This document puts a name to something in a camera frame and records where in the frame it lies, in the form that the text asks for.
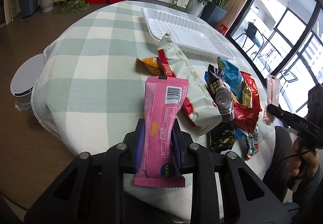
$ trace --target green and white tablecloth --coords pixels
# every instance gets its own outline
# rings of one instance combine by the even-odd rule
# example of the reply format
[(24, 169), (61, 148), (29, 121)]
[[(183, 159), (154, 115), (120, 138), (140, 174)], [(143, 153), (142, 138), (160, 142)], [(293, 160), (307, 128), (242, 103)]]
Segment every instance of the green and white tablecloth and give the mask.
[[(122, 142), (143, 118), (144, 85), (151, 76), (136, 58), (157, 56), (158, 42), (150, 35), (141, 9), (159, 9), (206, 24), (195, 16), (143, 2), (119, 2), (99, 9), (68, 28), (44, 50), (44, 70), (32, 95), (32, 108), (44, 128), (74, 154), (105, 152)], [(262, 108), (266, 93), (253, 69), (238, 50), (229, 44), (235, 64), (255, 78)], [(216, 60), (186, 53), (204, 77), (209, 63)], [(181, 110), (181, 129), (195, 142), (206, 145), (206, 137), (194, 134), (193, 126)], [(274, 147), (274, 128), (259, 123), (259, 153), (248, 165), (262, 178)], [(236, 143), (234, 151), (241, 155)], [(184, 220), (191, 214), (192, 176), (185, 188), (145, 188), (133, 186), (133, 176), (125, 175), (125, 191)]]

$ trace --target person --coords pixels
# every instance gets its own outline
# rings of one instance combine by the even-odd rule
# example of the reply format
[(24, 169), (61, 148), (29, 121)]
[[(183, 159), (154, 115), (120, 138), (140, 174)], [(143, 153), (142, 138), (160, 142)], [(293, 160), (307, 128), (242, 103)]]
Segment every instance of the person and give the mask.
[[(301, 165), (301, 157), (296, 156), (282, 161), (284, 158), (300, 154), (308, 150), (307, 147), (301, 148), (301, 138), (297, 138), (292, 143), (290, 134), (281, 126), (275, 126), (276, 143), (271, 165), (267, 170), (263, 182), (269, 187), (274, 195), (283, 202), (287, 193), (287, 182), (292, 176), (297, 176)], [(316, 150), (303, 155), (303, 159), (309, 166), (305, 177), (299, 184), (296, 192), (293, 193), (293, 203), (285, 204), (290, 211), (292, 223), (322, 223), (318, 205), (322, 205), (323, 182), (320, 184), (319, 156)]]

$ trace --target human hand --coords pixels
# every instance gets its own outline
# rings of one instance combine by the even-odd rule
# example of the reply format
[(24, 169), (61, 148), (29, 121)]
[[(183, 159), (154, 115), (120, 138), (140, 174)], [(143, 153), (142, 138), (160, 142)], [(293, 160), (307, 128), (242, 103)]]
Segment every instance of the human hand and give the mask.
[[(306, 147), (303, 147), (302, 151), (300, 151), (300, 146), (301, 146), (301, 140), (298, 137), (293, 144), (292, 155), (300, 154), (300, 153), (308, 151), (308, 148), (306, 148)], [(314, 177), (316, 172), (318, 171), (318, 168), (319, 168), (319, 156), (318, 156), (316, 150), (313, 150), (313, 151), (310, 151), (310, 152), (304, 154), (303, 159), (306, 162), (308, 162), (308, 169), (305, 174), (306, 177), (307, 178)], [(299, 173), (300, 165), (301, 165), (301, 157), (300, 156), (290, 158), (287, 163), (287, 166), (286, 166), (286, 173), (287, 173), (288, 177), (296, 177)]]

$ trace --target black snack package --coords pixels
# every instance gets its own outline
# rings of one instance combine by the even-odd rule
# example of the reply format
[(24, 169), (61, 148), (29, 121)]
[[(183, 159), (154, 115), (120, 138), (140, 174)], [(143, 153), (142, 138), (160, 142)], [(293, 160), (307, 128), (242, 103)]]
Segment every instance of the black snack package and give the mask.
[(233, 122), (233, 103), (228, 89), (218, 70), (208, 67), (208, 89), (222, 115), (222, 122), (210, 131), (210, 149), (216, 153), (225, 154), (232, 149), (235, 142), (235, 124)]

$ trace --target white plastic tray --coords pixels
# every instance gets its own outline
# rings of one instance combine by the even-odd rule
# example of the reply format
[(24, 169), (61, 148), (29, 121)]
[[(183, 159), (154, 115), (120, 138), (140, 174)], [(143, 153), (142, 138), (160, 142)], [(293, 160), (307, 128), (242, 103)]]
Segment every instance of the white plastic tray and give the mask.
[(164, 11), (143, 8), (143, 15), (150, 34), (160, 41), (169, 30), (173, 41), (184, 52), (194, 53), (207, 57), (233, 60), (227, 42), (221, 34), (211, 30), (211, 26), (187, 20)]

